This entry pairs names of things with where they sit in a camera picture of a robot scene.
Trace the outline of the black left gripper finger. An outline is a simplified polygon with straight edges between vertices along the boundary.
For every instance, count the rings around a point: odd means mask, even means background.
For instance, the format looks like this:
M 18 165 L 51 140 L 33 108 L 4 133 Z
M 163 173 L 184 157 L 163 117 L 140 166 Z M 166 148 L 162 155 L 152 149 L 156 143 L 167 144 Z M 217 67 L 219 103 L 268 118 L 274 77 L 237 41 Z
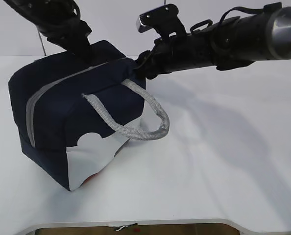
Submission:
M 88 65 L 92 66 L 94 64 L 95 54 L 86 36 L 71 37 L 69 39 L 69 51 Z

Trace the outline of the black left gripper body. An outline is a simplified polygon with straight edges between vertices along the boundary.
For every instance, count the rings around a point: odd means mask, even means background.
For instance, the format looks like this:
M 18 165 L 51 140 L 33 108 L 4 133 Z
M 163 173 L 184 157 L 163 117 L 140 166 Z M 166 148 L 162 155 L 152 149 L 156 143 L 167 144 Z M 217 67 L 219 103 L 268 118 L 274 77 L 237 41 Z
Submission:
M 81 20 L 78 5 L 73 0 L 38 0 L 36 16 L 41 24 L 38 31 L 47 40 L 69 51 L 71 37 L 86 36 L 92 32 L 86 22 Z

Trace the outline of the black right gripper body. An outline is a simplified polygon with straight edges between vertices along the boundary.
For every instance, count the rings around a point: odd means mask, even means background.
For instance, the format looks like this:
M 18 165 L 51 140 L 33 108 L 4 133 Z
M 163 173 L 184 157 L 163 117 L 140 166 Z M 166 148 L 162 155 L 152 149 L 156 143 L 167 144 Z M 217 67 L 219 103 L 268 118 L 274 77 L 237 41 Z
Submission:
M 173 67 L 173 44 L 176 38 L 170 38 L 165 42 L 162 38 L 154 41 L 152 50 L 144 51 L 139 55 L 135 62 L 137 66 L 133 71 L 139 76 L 149 80 L 156 78 L 158 75 L 170 74 L 177 71 Z

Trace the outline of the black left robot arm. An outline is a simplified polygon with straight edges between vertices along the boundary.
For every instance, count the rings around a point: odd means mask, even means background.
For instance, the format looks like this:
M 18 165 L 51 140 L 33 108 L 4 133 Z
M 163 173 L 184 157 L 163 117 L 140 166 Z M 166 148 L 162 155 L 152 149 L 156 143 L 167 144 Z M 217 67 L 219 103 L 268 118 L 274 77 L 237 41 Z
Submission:
M 73 0 L 6 0 L 13 10 L 33 23 L 47 41 L 74 54 L 89 65 L 95 54 L 88 36 L 92 33 L 81 20 L 81 11 Z

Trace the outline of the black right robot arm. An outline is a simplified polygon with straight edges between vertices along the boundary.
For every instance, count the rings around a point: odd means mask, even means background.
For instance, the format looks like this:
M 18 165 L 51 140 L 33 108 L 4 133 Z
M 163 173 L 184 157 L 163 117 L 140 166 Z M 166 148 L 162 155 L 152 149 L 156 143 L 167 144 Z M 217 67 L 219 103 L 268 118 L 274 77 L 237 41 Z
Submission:
M 141 53 L 135 72 L 147 79 L 161 74 L 216 67 L 219 71 L 247 67 L 256 61 L 291 59 L 291 7 L 280 2 L 260 9 L 237 6 L 246 17 L 228 17 L 218 23 L 207 19 L 187 31 L 174 4 L 152 9 L 138 17 L 140 33 L 154 29 L 159 38 L 152 50 Z

